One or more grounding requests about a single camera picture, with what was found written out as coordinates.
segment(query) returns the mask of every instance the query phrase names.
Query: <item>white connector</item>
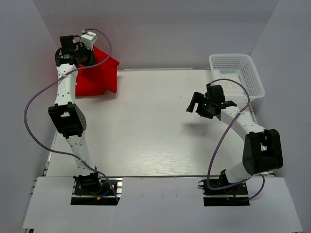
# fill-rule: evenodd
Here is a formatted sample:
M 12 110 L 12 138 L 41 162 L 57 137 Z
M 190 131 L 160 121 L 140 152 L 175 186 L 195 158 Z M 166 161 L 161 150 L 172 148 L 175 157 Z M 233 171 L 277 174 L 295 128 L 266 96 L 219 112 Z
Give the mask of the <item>white connector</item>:
M 96 40 L 97 35 L 95 33 L 87 32 L 81 36 L 80 41 L 83 42 L 88 49 L 93 50 L 93 45 L 96 42 Z

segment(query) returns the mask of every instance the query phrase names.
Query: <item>white tabletop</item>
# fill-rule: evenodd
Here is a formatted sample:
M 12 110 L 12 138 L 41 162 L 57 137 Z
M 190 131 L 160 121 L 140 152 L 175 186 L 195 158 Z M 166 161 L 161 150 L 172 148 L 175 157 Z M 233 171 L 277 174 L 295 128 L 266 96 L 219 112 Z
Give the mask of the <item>white tabletop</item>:
M 118 93 L 77 100 L 86 116 L 86 142 L 107 176 L 203 176 L 226 125 L 187 113 L 195 91 L 205 93 L 210 70 L 118 72 Z M 71 152 L 57 135 L 53 148 Z M 214 161 L 219 174 L 242 159 L 243 141 L 226 136 Z M 47 176 L 77 175 L 73 158 L 52 154 Z

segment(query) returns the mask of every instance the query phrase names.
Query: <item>white table surface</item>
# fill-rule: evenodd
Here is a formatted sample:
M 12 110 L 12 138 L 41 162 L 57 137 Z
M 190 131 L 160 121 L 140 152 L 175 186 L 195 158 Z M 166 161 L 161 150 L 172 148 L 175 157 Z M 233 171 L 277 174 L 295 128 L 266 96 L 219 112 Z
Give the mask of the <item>white table surface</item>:
M 210 70 L 119 71 L 117 94 L 78 99 L 97 169 L 114 177 L 206 175 L 226 125 L 187 113 L 186 108 L 193 93 L 205 93 L 211 80 Z M 53 148 L 71 152 L 60 134 Z M 243 141 L 230 131 L 212 174 L 240 162 L 242 151 Z M 53 153 L 47 176 L 73 175 L 74 159 Z
M 70 206 L 74 179 L 39 177 L 23 228 L 35 233 L 301 232 L 283 178 L 266 178 L 249 206 L 205 207 L 199 177 L 124 178 L 117 206 Z M 261 177 L 247 181 L 255 194 Z

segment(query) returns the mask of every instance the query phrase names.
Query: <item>black mounting bracket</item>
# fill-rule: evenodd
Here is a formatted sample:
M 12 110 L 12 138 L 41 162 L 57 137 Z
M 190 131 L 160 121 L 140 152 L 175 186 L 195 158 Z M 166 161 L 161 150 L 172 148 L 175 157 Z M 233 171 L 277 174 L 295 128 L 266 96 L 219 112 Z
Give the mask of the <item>black mounting bracket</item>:
M 49 107 L 49 115 L 57 131 L 65 138 L 74 135 L 81 137 L 82 132 L 86 130 L 86 118 L 75 103 Z
M 91 66 L 96 64 L 97 60 L 94 55 L 94 49 L 88 49 L 82 42 L 74 42 L 73 35 L 59 37 L 62 45 L 55 53 L 55 62 L 57 66 L 62 64 L 75 64 Z
M 88 176 L 79 175 L 73 178 L 76 180 L 75 190 L 81 190 L 87 194 L 96 194 L 102 189 L 102 184 L 97 172 L 90 173 Z
M 222 179 L 210 179 L 211 187 L 222 187 Z M 245 183 L 223 190 L 210 190 L 207 180 L 201 180 L 198 186 L 203 189 L 204 206 L 246 206 L 249 205 L 248 191 Z

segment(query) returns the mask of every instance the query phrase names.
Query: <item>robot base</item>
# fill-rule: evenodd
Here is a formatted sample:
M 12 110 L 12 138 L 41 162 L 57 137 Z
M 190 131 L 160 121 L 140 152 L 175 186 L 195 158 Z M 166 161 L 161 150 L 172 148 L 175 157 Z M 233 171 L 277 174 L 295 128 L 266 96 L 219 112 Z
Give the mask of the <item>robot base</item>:
M 97 173 L 75 177 L 71 205 L 117 205 L 115 196 L 106 179 L 98 178 Z M 122 178 L 109 179 L 120 200 Z
M 210 179 L 211 187 L 221 187 L 219 179 Z M 246 206 L 249 205 L 248 191 L 245 183 L 223 190 L 210 190 L 207 181 L 201 180 L 198 186 L 203 189 L 204 206 Z

